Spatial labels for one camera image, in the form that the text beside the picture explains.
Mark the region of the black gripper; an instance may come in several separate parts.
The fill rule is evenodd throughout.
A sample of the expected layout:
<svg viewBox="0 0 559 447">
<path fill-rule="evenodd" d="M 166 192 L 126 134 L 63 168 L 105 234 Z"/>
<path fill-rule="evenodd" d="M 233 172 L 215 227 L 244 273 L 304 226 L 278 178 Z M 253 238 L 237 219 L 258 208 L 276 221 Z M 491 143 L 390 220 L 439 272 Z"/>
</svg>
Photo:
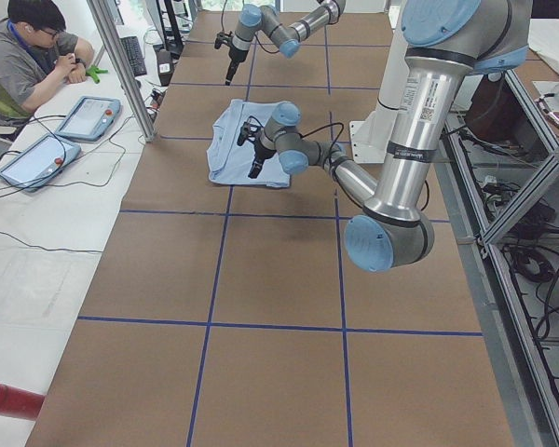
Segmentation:
<svg viewBox="0 0 559 447">
<path fill-rule="evenodd" d="M 228 51 L 228 56 L 230 57 L 231 62 L 228 65 L 225 75 L 226 86 L 230 86 L 232 84 L 234 76 L 239 68 L 239 64 L 246 61 L 247 51 L 237 47 L 231 47 Z"/>
<path fill-rule="evenodd" d="M 276 150 L 265 147 L 260 141 L 256 141 L 253 147 L 255 159 L 248 172 L 248 177 L 250 179 L 257 179 L 264 167 L 265 161 L 272 158 L 276 154 Z"/>
</svg>

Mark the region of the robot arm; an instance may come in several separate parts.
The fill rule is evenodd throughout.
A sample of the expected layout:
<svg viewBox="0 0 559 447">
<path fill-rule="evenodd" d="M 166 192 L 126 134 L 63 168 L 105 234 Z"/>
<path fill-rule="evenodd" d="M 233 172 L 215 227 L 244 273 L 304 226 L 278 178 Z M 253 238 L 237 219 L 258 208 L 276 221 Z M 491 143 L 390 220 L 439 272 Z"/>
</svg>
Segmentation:
<svg viewBox="0 0 559 447">
<path fill-rule="evenodd" d="M 284 57 L 290 59 L 301 44 L 312 34 L 327 25 L 339 22 L 345 11 L 346 2 L 340 0 L 319 1 L 319 6 L 302 19 L 284 25 L 276 9 L 272 6 L 245 4 L 240 12 L 234 32 L 219 32 L 214 48 L 228 47 L 230 63 L 225 76 L 225 84 L 232 83 L 239 65 L 246 61 L 253 39 L 258 32 L 265 34 Z"/>
<path fill-rule="evenodd" d="M 350 260 L 369 272 L 413 264 L 434 242 L 417 201 L 454 98 L 469 75 L 501 73 L 521 65 L 528 50 L 528 1 L 410 1 L 401 30 L 409 73 L 378 178 L 332 142 L 299 133 L 299 108 L 281 102 L 264 125 L 243 129 L 251 142 L 249 171 L 256 178 L 276 157 L 284 172 L 323 168 L 361 208 L 345 230 Z"/>
</svg>

